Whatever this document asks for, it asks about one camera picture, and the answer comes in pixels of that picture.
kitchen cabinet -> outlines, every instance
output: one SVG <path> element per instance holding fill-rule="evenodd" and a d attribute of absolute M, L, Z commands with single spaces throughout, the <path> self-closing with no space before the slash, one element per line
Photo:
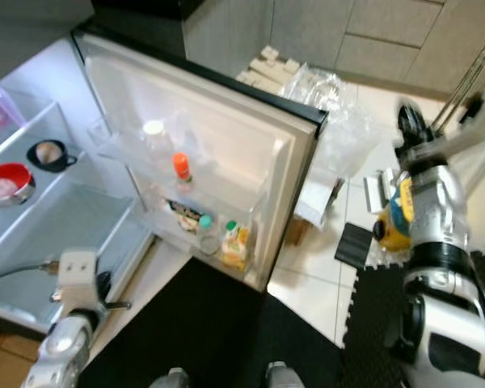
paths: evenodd
<path fill-rule="evenodd" d="M 418 52 L 412 47 L 346 35 L 335 68 L 401 82 Z"/>
<path fill-rule="evenodd" d="M 208 0 L 183 22 L 187 59 L 235 77 L 269 44 L 273 0 Z"/>
<path fill-rule="evenodd" d="M 485 0 L 448 0 L 405 82 L 451 92 L 484 45 Z"/>
<path fill-rule="evenodd" d="M 271 44 L 285 57 L 331 69 L 351 9 L 346 0 L 275 1 Z"/>
<path fill-rule="evenodd" d="M 0 0 L 0 78 L 92 15 L 90 0 Z"/>
<path fill-rule="evenodd" d="M 413 0 L 355 0 L 347 33 L 421 47 L 441 6 Z"/>

black cable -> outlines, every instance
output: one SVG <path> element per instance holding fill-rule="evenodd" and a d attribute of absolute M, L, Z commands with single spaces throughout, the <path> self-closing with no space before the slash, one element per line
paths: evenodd
<path fill-rule="evenodd" d="M 12 268 L 7 271 L 0 272 L 0 279 L 9 275 L 13 275 L 18 272 L 32 271 L 35 269 L 44 270 L 44 267 L 45 267 L 44 264 L 31 264 L 31 265 L 24 265 L 22 267 Z"/>

black mat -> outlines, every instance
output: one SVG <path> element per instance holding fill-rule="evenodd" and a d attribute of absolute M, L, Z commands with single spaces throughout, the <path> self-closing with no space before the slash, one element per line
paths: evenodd
<path fill-rule="evenodd" d="M 485 255 L 471 254 L 485 288 Z M 340 388 L 398 388 L 403 373 L 383 340 L 390 318 L 403 306 L 403 269 L 397 266 L 357 272 L 344 337 Z"/>
<path fill-rule="evenodd" d="M 85 369 L 79 387 L 147 388 L 175 366 L 192 387 L 257 388 L 285 361 L 309 388 L 335 386 L 340 350 L 270 295 L 196 259 Z"/>
<path fill-rule="evenodd" d="M 335 259 L 362 269 L 365 267 L 371 241 L 372 233 L 369 230 L 347 222 L 339 239 Z"/>

cabinet door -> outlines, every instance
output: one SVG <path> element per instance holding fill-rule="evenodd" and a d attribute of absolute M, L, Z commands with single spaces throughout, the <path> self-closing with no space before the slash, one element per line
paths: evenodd
<path fill-rule="evenodd" d="M 0 78 L 91 15 L 90 0 L 0 0 Z"/>

bowl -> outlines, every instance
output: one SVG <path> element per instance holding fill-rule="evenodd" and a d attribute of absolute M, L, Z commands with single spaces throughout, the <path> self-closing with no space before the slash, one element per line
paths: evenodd
<path fill-rule="evenodd" d="M 14 194 L 0 197 L 0 208 L 21 205 L 34 194 L 36 189 L 34 177 L 22 163 L 0 164 L 0 178 L 12 180 L 18 187 Z"/>

